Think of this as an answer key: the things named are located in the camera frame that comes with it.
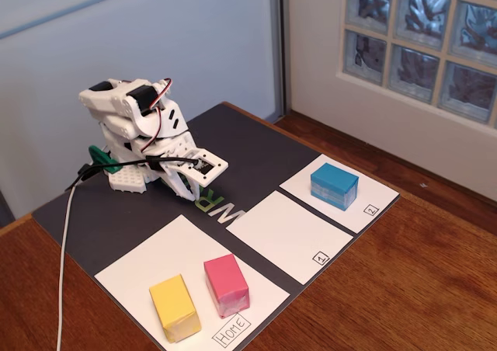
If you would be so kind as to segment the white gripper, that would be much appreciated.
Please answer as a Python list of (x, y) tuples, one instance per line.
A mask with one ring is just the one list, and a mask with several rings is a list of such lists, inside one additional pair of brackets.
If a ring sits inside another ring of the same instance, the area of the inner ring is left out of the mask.
[[(145, 97), (142, 103), (142, 157), (143, 158), (192, 158), (197, 146), (179, 105), (161, 97)], [(199, 184), (190, 177), (166, 169), (162, 180), (183, 199), (196, 201)]]

